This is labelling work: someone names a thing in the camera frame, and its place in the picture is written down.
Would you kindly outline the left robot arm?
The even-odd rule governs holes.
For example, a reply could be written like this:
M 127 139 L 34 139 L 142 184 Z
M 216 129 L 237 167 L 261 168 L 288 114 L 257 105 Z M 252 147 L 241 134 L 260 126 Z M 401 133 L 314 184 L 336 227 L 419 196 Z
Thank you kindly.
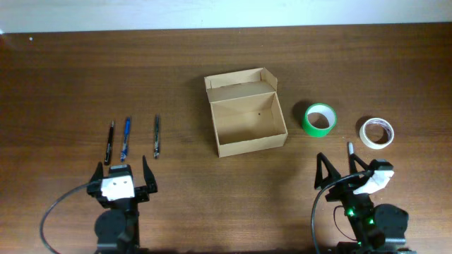
M 128 164 L 111 166 L 105 176 L 99 163 L 89 181 L 87 194 L 106 209 L 94 226 L 97 253 L 137 253 L 140 248 L 138 205 L 157 192 L 155 176 L 145 157 L 142 162 L 144 186 L 134 186 Z

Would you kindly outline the black and grey marker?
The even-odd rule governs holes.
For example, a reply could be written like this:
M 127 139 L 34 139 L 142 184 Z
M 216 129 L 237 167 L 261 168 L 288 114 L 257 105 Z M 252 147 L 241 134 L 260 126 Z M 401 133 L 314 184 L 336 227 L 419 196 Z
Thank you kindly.
M 347 143 L 347 151 L 348 151 L 348 155 L 353 155 L 355 153 L 355 149 L 354 146 L 351 142 Z

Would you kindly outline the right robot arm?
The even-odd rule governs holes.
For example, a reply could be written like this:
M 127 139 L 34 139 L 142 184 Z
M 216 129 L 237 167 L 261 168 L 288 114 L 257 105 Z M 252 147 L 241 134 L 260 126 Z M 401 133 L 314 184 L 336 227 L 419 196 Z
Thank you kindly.
M 314 188 L 319 192 L 311 209 L 311 236 L 317 253 L 316 208 L 322 196 L 340 202 L 352 231 L 353 242 L 340 242 L 336 253 L 411 253 L 405 248 L 409 214 L 391 204 L 375 205 L 370 198 L 391 180 L 393 165 L 384 159 L 363 162 L 356 154 L 349 158 L 350 174 L 341 176 L 323 153 L 316 156 Z

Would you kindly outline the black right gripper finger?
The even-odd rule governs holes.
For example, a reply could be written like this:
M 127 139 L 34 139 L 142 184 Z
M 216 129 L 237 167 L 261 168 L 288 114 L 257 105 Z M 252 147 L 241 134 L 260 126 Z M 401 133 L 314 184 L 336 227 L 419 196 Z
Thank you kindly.
M 368 164 L 366 164 L 362 159 L 360 159 L 355 153 L 348 156 L 350 173 L 355 174 L 358 172 L 357 165 L 359 165 L 363 170 L 368 169 Z
M 328 184 L 341 178 L 340 173 L 322 152 L 316 156 L 316 176 L 314 188 L 321 190 Z

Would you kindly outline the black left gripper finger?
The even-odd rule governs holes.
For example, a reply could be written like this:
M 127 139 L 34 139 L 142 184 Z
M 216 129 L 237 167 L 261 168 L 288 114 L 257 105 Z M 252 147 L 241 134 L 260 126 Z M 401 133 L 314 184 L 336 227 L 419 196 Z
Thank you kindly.
M 97 166 L 96 166 L 96 169 L 95 169 L 95 172 L 94 172 L 94 174 L 92 175 L 92 177 L 91 177 L 91 179 L 89 181 L 89 184 L 90 185 L 100 184 L 102 182 L 102 180 L 103 180 L 103 177 L 104 177 L 104 175 L 103 175 L 103 165 L 102 165 L 102 162 L 98 162 Z
M 145 155 L 143 155 L 142 159 L 143 159 L 143 177 L 148 189 L 148 193 L 156 193 L 157 182 L 155 180 L 155 176 L 153 172 L 150 170 L 150 167 L 148 166 Z

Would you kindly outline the green tape roll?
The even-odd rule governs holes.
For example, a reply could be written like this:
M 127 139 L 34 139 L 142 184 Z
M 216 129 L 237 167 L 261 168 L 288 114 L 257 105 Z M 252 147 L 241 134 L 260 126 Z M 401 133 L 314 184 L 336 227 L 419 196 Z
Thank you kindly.
M 317 128 L 309 121 L 309 115 L 318 113 L 324 116 L 328 122 L 326 128 Z M 304 113 L 302 119 L 302 128 L 304 131 L 315 138 L 322 138 L 330 133 L 337 123 L 337 115 L 335 110 L 327 104 L 316 103 L 310 105 Z

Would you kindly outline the beige masking tape roll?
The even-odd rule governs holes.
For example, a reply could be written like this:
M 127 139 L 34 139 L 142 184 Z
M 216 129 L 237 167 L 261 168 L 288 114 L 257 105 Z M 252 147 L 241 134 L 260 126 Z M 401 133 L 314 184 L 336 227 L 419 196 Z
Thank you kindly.
M 371 141 L 371 139 L 367 135 L 366 127 L 368 125 L 372 125 L 372 124 L 379 125 L 385 130 L 385 132 L 386 132 L 386 134 L 388 136 L 388 141 L 387 142 L 380 144 L 380 143 L 375 143 L 374 141 Z M 373 150 L 381 150 L 381 149 L 384 149 L 385 147 L 387 147 L 388 145 L 390 145 L 393 142 L 394 137 L 395 137 L 395 132 L 394 132 L 394 129 L 393 129 L 392 125 L 389 122 L 387 122 L 387 120 L 381 119 L 381 118 L 370 118 L 370 119 L 366 120 L 363 123 L 363 125 L 360 127 L 359 137 L 360 137 L 361 141 L 367 147 L 369 147 L 369 148 L 371 148 Z

